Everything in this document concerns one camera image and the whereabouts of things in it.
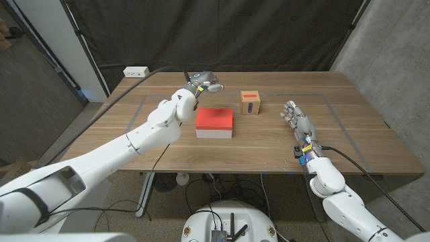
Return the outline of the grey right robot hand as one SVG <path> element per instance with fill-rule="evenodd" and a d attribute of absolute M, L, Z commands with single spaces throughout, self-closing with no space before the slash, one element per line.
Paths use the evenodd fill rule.
<path fill-rule="evenodd" d="M 298 146 L 294 147 L 294 156 L 301 166 L 312 159 L 324 157 L 318 144 L 316 130 L 312 120 L 292 101 L 286 102 L 280 116 L 290 125 Z"/>

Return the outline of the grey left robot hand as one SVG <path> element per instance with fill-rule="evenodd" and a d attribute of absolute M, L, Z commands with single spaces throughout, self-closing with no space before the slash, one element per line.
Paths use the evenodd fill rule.
<path fill-rule="evenodd" d="M 224 89 L 217 76 L 212 71 L 202 71 L 189 76 L 184 88 L 198 98 L 204 91 L 208 93 L 217 93 Z"/>

